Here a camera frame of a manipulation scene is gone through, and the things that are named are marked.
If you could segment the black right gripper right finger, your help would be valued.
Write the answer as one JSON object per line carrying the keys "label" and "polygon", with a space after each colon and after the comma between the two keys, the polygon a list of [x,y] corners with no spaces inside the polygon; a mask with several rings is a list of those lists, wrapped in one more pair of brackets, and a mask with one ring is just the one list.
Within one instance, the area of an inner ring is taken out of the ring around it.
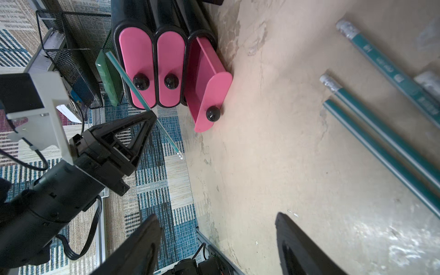
{"label": "black right gripper right finger", "polygon": [[276,237],[280,266],[284,275],[344,275],[288,215],[276,217]]}

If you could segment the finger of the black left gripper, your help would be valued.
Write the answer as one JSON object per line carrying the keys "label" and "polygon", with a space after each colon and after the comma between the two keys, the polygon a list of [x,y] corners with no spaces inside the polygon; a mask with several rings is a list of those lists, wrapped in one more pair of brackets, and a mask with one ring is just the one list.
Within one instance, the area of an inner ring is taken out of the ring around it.
{"label": "finger of the black left gripper", "polygon": [[82,135],[82,152],[100,165],[109,161],[124,175],[131,175],[156,122],[156,114],[147,111],[93,126]]}

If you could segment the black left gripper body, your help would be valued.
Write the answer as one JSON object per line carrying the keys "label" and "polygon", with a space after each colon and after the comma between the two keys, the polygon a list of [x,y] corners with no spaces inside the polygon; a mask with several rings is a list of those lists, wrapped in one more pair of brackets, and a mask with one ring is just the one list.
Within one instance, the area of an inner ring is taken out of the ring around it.
{"label": "black left gripper body", "polygon": [[32,189],[24,190],[1,210],[1,268],[18,268],[26,264],[41,265],[50,260],[51,241],[61,241],[65,255],[78,260],[85,255],[97,229],[102,213],[99,207],[91,224],[86,243],[80,253],[69,245],[61,230],[81,211],[87,211],[99,195],[109,188],[123,196],[129,186],[111,162],[100,165],[82,152],[82,135],[72,138],[78,155],[70,165],[62,160],[34,182]]}

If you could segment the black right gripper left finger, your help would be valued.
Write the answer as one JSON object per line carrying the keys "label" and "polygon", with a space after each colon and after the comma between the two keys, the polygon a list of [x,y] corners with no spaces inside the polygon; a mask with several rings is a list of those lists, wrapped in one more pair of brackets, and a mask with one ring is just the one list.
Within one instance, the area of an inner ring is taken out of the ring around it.
{"label": "black right gripper left finger", "polygon": [[162,228],[158,217],[150,215],[94,275],[152,275],[158,263]]}

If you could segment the pink top drawer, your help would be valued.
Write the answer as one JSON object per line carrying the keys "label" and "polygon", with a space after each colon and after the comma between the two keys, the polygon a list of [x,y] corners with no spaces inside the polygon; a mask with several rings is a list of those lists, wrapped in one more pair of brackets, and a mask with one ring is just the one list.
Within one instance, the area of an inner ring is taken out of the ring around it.
{"label": "pink top drawer", "polygon": [[133,81],[147,79],[148,87],[140,90],[142,98],[150,108],[157,104],[154,53],[151,37],[139,27],[127,26],[116,36],[119,62]]}

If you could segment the black drawer cabinet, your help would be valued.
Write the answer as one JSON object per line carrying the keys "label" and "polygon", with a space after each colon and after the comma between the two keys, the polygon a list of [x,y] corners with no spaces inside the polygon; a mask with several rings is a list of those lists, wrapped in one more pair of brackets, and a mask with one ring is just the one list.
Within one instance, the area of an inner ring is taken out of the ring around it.
{"label": "black drawer cabinet", "polygon": [[218,38],[211,28],[204,3],[223,4],[222,1],[111,1],[113,41],[119,42],[123,29],[136,27],[152,39],[170,30],[189,41],[206,37],[216,48]]}

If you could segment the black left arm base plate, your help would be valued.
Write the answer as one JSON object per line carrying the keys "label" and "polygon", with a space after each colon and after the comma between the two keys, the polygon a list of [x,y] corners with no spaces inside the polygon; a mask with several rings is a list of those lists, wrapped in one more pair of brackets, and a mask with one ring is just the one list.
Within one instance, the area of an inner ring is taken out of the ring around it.
{"label": "black left arm base plate", "polygon": [[177,262],[163,275],[243,275],[227,257],[205,242],[192,258]]}

